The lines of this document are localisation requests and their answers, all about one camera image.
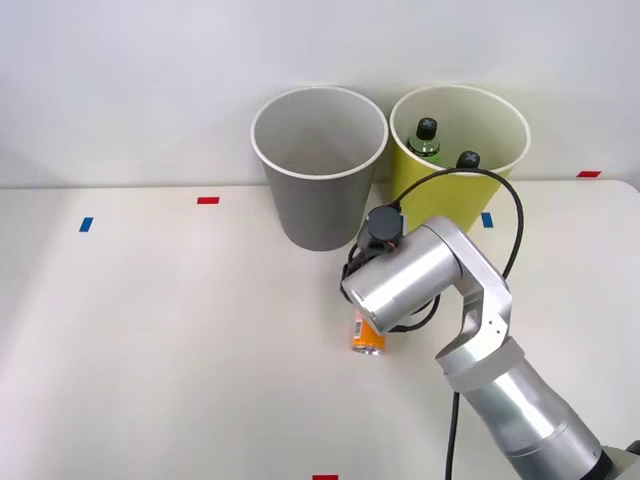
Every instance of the cup rim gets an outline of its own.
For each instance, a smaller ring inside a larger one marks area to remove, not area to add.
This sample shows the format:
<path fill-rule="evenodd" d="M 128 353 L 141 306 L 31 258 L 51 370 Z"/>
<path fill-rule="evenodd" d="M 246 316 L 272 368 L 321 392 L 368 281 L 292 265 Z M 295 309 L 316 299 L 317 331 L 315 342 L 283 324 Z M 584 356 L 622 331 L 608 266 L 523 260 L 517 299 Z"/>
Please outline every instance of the cup rim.
<path fill-rule="evenodd" d="M 526 137 L 525 146 L 522 149 L 522 152 L 520 153 L 518 158 L 516 158 L 514 161 L 512 161 L 512 162 L 510 162 L 510 163 L 508 163 L 506 165 L 503 165 L 502 167 L 494 168 L 493 170 L 490 170 L 490 171 L 493 172 L 493 173 L 502 173 L 502 172 L 505 172 L 505 171 L 508 171 L 508 170 L 512 169 L 514 166 L 516 166 L 518 163 L 520 163 L 520 161 L 529 152 L 529 147 L 531 146 L 531 130 L 529 128 L 529 123 L 527 122 L 527 119 L 524 117 L 524 115 L 522 115 L 522 113 L 520 113 L 520 111 L 516 107 L 514 107 L 511 103 L 507 102 L 504 98 L 502 98 L 499 95 L 496 95 L 495 93 L 489 92 L 487 90 L 483 90 L 482 88 L 472 87 L 470 85 L 458 85 L 458 84 L 447 84 L 447 83 L 438 83 L 438 84 L 426 85 L 424 87 L 416 88 L 415 90 L 412 90 L 409 93 L 405 94 L 393 106 L 393 110 L 391 110 L 391 116 L 389 118 L 389 125 L 390 125 L 390 128 L 391 128 L 391 135 L 393 136 L 393 139 L 396 142 L 396 144 L 404 151 L 404 153 L 409 155 L 415 161 L 423 164 L 426 167 L 429 167 L 430 169 L 432 169 L 434 171 L 447 170 L 447 168 L 442 167 L 440 165 L 436 165 L 435 163 L 427 162 L 425 159 L 420 158 L 419 156 L 417 156 L 416 154 L 411 152 L 411 150 L 409 150 L 407 148 L 407 146 L 404 144 L 404 142 L 402 140 L 400 140 L 400 136 L 398 135 L 398 132 L 396 132 L 396 126 L 395 126 L 395 117 L 396 117 L 396 113 L 398 112 L 398 108 L 407 99 L 409 99 L 413 95 L 415 95 L 417 93 L 420 93 L 420 92 L 423 92 L 425 90 L 438 90 L 438 89 L 447 89 L 447 88 L 459 88 L 461 90 L 472 90 L 472 91 L 474 91 L 476 93 L 481 93 L 483 95 L 487 95 L 487 96 L 493 98 L 494 100 L 497 100 L 500 103 L 502 103 L 503 105 L 505 105 L 507 108 L 509 108 L 516 115 L 516 117 L 518 117 L 518 119 L 522 123 L 522 126 L 524 127 L 525 137 Z M 454 175 L 477 176 L 478 174 L 477 173 L 458 172 L 458 173 L 455 173 Z"/>
<path fill-rule="evenodd" d="M 366 103 L 368 103 L 370 106 L 373 107 L 374 111 L 378 114 L 378 116 L 380 117 L 380 120 L 382 121 L 382 125 L 384 127 L 384 132 L 383 132 L 382 143 L 380 144 L 380 147 L 376 150 L 376 152 L 371 156 L 371 158 L 369 158 L 366 162 L 361 163 L 357 167 L 354 167 L 354 168 L 352 168 L 350 170 L 345 170 L 343 172 L 332 173 L 332 174 L 328 174 L 328 175 L 308 175 L 308 174 L 305 174 L 305 173 L 297 173 L 297 172 L 294 172 L 294 171 L 291 171 L 291 170 L 287 170 L 286 168 L 282 168 L 281 166 L 276 165 L 275 163 L 273 163 L 271 160 L 269 160 L 262 153 L 260 148 L 258 148 L 258 144 L 256 142 L 256 124 L 258 123 L 258 120 L 260 119 L 260 116 L 264 113 L 264 111 L 267 108 L 269 108 L 271 106 L 271 104 L 277 102 L 281 98 L 286 97 L 288 95 L 292 95 L 294 93 L 306 91 L 306 90 L 333 90 L 333 91 L 338 91 L 338 92 L 342 92 L 342 93 L 348 93 L 349 95 L 353 95 L 353 96 L 359 98 L 360 100 L 364 100 Z M 387 119 L 384 116 L 384 113 L 382 113 L 382 110 L 380 110 L 380 107 L 378 107 L 378 105 L 373 103 L 373 101 L 369 100 L 364 95 L 361 95 L 361 94 L 359 94 L 357 92 L 354 92 L 353 90 L 349 90 L 347 88 L 342 88 L 342 87 L 332 87 L 332 86 L 321 86 L 320 85 L 320 86 L 300 87 L 300 88 L 295 88 L 293 90 L 286 91 L 284 93 L 281 93 L 280 95 L 277 95 L 276 97 L 272 98 L 267 103 L 265 103 L 262 106 L 262 108 L 260 108 L 260 110 L 258 110 L 258 112 L 256 113 L 255 117 L 253 118 L 253 122 L 251 122 L 251 145 L 253 146 L 253 150 L 260 157 L 260 160 L 262 160 L 264 163 L 266 163 L 271 168 L 273 168 L 274 170 L 277 170 L 280 173 L 283 173 L 283 174 L 288 175 L 290 177 L 299 178 L 301 180 L 334 180 L 334 179 L 337 179 L 337 178 L 343 178 L 343 177 L 347 177 L 349 175 L 353 175 L 354 173 L 357 173 L 357 172 L 359 172 L 361 170 L 364 170 L 369 165 L 371 165 L 373 162 L 375 162 L 378 159 L 378 157 L 380 157 L 380 154 L 384 151 L 385 147 L 387 146 L 387 142 L 388 141 L 389 141 L 389 124 L 387 123 Z"/>

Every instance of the bottle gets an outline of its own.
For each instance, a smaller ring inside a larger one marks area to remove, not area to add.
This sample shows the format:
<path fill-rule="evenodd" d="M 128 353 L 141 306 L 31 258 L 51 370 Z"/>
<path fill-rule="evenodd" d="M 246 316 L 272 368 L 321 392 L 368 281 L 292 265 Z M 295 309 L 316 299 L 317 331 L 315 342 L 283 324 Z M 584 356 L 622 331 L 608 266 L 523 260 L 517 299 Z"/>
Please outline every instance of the bottle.
<path fill-rule="evenodd" d="M 440 140 L 436 137 L 438 122 L 433 118 L 423 118 L 418 122 L 415 135 L 407 140 L 407 147 L 419 157 L 427 158 L 429 162 L 440 163 Z"/>
<path fill-rule="evenodd" d="M 353 351 L 365 355 L 381 355 L 384 352 L 384 336 L 378 335 L 356 310 Z"/>
<path fill-rule="evenodd" d="M 456 168 L 478 168 L 478 165 L 480 165 L 480 155 L 471 150 L 467 150 L 460 154 Z"/>

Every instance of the blue tape marker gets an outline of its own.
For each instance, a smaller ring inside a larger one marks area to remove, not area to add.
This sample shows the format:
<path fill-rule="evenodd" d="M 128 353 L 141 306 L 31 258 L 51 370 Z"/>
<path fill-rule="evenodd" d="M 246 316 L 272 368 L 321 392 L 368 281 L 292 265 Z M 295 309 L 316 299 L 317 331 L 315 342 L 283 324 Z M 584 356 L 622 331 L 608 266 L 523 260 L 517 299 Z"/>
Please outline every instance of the blue tape marker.
<path fill-rule="evenodd" d="M 489 212 L 482 212 L 482 225 L 484 228 L 493 228 L 493 219 Z"/>
<path fill-rule="evenodd" d="M 91 223 L 93 223 L 93 217 L 84 217 L 82 221 L 82 225 L 80 225 L 80 231 L 82 233 L 86 233 L 91 228 Z"/>

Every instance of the orange can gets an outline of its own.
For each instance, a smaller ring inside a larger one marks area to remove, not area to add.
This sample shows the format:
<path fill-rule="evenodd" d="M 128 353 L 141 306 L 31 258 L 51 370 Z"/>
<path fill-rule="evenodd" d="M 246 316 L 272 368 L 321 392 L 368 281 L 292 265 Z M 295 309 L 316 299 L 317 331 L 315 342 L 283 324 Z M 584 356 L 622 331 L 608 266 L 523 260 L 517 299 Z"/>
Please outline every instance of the orange can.
<path fill-rule="evenodd" d="M 365 355 L 380 355 L 384 352 L 384 336 L 378 335 L 358 310 L 353 334 L 353 351 Z"/>

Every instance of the white wall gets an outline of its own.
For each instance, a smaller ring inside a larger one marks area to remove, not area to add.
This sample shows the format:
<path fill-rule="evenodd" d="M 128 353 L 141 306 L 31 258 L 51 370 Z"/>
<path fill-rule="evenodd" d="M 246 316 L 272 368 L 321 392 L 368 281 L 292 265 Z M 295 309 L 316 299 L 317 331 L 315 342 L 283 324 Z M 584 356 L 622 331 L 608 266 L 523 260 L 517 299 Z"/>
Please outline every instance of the white wall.
<path fill-rule="evenodd" d="M 296 85 L 387 112 L 432 81 L 528 117 L 518 177 L 603 170 L 640 187 L 633 0 L 6 0 L 0 185 L 264 181 L 249 125 Z"/>

